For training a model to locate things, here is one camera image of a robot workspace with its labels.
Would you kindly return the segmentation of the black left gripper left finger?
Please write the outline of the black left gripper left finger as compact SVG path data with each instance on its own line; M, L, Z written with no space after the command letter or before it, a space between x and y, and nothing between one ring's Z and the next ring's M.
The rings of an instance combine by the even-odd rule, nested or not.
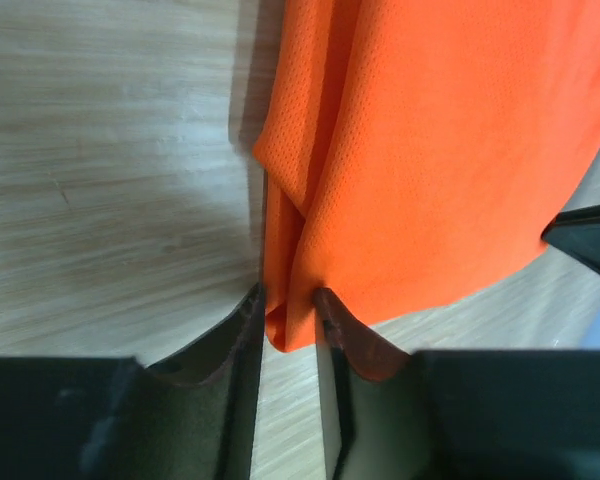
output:
M0 479L246 479L265 293L145 366L0 357Z

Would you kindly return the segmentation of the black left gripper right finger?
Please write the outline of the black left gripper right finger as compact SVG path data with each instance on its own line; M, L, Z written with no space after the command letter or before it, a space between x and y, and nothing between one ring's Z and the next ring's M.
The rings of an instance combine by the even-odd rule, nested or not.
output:
M405 352L313 296L330 479L600 479L600 350Z

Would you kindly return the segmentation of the orange t-shirt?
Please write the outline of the orange t-shirt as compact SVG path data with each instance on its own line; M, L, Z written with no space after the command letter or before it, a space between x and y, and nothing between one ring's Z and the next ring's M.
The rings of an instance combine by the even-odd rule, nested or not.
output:
M254 156L266 333L364 323L524 268L600 149L600 1L289 1Z

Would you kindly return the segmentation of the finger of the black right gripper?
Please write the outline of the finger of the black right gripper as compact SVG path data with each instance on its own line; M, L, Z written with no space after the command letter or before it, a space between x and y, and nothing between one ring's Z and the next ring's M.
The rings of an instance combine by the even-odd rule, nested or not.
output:
M600 205L561 212L541 239L600 275Z

